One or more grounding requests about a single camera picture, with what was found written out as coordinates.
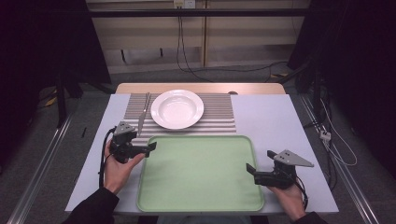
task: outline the striped mat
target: striped mat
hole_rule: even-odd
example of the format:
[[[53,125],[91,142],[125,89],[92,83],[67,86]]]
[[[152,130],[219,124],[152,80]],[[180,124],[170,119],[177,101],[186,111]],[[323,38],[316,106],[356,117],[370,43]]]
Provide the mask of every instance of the striped mat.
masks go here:
[[[143,125],[142,133],[133,144],[145,146],[154,135],[223,135],[236,133],[233,118],[233,106],[231,96],[227,93],[199,93],[197,94],[204,102],[204,114],[195,124],[186,129],[169,130],[158,125],[150,114],[151,104],[159,96],[159,93],[152,93],[148,104],[148,113]],[[136,127],[138,118],[143,112],[146,102],[146,94],[133,93],[126,108],[124,121]]]

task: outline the hand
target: hand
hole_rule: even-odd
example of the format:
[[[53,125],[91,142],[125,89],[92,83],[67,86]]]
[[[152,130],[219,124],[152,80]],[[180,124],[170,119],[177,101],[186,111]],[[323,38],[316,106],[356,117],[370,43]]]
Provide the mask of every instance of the hand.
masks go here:
[[[105,148],[106,168],[105,168],[105,184],[104,187],[114,194],[118,194],[128,181],[132,169],[145,158],[145,154],[141,153],[133,157],[127,163],[120,163],[110,155],[111,140],[107,142]]]
[[[303,196],[296,185],[292,185],[288,189],[279,189],[275,187],[267,188],[276,195],[283,210],[285,210],[285,213],[293,222],[306,215],[303,205]]]

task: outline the white plate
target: white plate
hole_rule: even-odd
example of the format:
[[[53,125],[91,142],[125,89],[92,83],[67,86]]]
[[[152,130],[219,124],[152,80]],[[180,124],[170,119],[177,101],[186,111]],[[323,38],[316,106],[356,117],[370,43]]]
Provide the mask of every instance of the white plate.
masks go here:
[[[151,116],[167,129],[184,129],[196,123],[204,114],[204,102],[191,92],[167,91],[159,95],[151,105]]]

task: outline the sleeve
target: sleeve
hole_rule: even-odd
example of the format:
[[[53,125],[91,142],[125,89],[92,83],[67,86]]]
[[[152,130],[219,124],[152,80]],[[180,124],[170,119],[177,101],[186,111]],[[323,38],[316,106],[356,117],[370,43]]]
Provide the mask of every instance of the sleeve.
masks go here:
[[[327,224],[317,213],[312,212],[293,222],[293,224]]]
[[[100,188],[77,205],[63,224],[113,223],[113,211],[119,200],[120,199],[108,189]]]

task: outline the green mat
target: green mat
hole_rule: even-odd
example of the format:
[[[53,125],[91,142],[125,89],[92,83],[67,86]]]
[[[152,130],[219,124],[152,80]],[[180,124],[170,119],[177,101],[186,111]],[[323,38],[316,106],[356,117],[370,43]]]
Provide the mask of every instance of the green mat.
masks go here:
[[[261,188],[246,171],[256,166],[250,140],[242,135],[154,136],[137,206],[145,212],[258,211]]]

